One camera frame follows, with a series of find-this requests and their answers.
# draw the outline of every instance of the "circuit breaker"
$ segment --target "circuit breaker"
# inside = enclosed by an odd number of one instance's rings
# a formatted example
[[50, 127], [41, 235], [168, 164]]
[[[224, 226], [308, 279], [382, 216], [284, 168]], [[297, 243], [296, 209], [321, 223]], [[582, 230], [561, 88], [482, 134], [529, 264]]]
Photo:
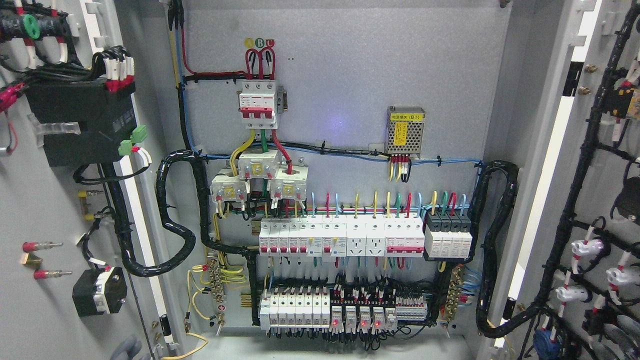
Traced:
[[273, 80], [243, 81], [239, 97], [242, 123], [248, 129], [278, 128], [278, 83]]

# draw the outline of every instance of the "light blue wire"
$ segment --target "light blue wire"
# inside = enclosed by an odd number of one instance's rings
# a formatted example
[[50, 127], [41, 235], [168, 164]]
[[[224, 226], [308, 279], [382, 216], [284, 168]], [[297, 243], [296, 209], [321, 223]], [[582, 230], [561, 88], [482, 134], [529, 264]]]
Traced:
[[462, 210], [460, 210], [460, 216], [465, 215], [465, 205], [467, 205], [467, 194], [462, 194]]
[[311, 202], [314, 203], [314, 214], [312, 216], [312, 218], [316, 217], [316, 195], [312, 192], [311, 193]]
[[418, 193], [418, 212], [416, 212], [415, 217], [422, 217], [422, 194]]

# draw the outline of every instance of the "white connector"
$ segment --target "white connector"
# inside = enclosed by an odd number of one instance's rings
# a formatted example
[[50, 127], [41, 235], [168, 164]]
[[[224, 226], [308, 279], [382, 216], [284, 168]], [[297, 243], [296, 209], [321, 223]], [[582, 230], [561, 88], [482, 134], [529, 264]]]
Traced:
[[561, 302], [586, 301], [589, 298], [589, 292], [582, 286], [569, 286], [567, 288], [561, 286], [556, 289], [556, 296]]
[[640, 269], [638, 267], [610, 268], [606, 271], [607, 281], [615, 286], [640, 284]]

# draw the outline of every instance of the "white plastic housing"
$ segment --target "white plastic housing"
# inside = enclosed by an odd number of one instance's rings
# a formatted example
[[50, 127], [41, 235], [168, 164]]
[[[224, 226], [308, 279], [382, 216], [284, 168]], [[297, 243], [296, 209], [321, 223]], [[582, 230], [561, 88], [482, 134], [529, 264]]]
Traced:
[[607, 281], [613, 285], [640, 284], [640, 269], [637, 267], [610, 268], [607, 270]]
[[574, 241], [571, 243], [571, 251], [578, 256], [597, 255], [604, 248], [602, 241], [598, 239], [584, 241]]
[[280, 169], [280, 151], [246, 151], [238, 159], [241, 179], [272, 179]]
[[218, 174], [211, 181], [211, 199], [214, 202], [238, 201], [244, 202], [246, 196], [246, 184], [239, 176], [230, 174]]
[[569, 286], [566, 289], [561, 286], [556, 289], [556, 296], [562, 302], [585, 301], [589, 298], [589, 293], [582, 286]]
[[247, 129], [277, 129], [278, 83], [273, 80], [246, 80], [238, 95], [240, 118]]

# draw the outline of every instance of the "yellow wire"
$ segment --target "yellow wire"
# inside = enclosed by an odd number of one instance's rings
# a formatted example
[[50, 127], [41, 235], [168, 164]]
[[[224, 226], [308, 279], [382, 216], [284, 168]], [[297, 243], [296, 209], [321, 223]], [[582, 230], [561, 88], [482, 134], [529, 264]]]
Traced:
[[[495, 328], [495, 325], [491, 323], [491, 321], [489, 321], [489, 319], [487, 319], [487, 321], [489, 323], [490, 327]], [[516, 352], [513, 350], [513, 347], [511, 346], [511, 342], [509, 341], [509, 339], [507, 339], [507, 337], [503, 337], [504, 342], [507, 344], [507, 347], [509, 348], [509, 355], [511, 356], [512, 359], [516, 358]]]
[[175, 79], [175, 87], [180, 85], [180, 76], [178, 75], [178, 61], [175, 54], [175, 41], [173, 39], [173, 32], [169, 31], [169, 43], [171, 47], [171, 60], [173, 62], [173, 78]]
[[391, 193], [387, 192], [387, 217], [390, 218], [391, 217]]
[[378, 209], [378, 192], [373, 193], [373, 218], [376, 218]]
[[209, 343], [209, 340], [207, 340], [207, 338], [205, 338], [204, 336], [200, 335], [200, 334], [196, 334], [194, 332], [187, 332], [187, 335], [189, 336], [194, 336], [202, 341], [204, 341], [202, 343], [202, 345], [200, 345], [199, 347], [196, 347], [195, 349], [189, 351], [186, 354], [182, 354], [180, 356], [164, 356], [162, 358], [160, 358], [160, 360], [180, 360], [180, 359], [185, 359], [188, 356], [191, 356], [193, 354], [195, 354], [196, 352], [200, 351], [202, 348], [204, 348], [205, 346], [207, 346], [207, 344]]
[[438, 202], [438, 192], [433, 192], [433, 197], [431, 198], [431, 216], [436, 214], [436, 202]]
[[251, 145], [254, 139], [255, 139], [255, 130], [251, 129], [249, 130], [249, 138], [231, 153], [231, 158], [229, 159], [229, 165], [231, 165], [231, 173], [233, 173], [234, 176], [238, 175], [238, 169], [236, 166], [236, 157], [240, 152], [245, 151], [246, 148], [248, 148], [249, 145]]

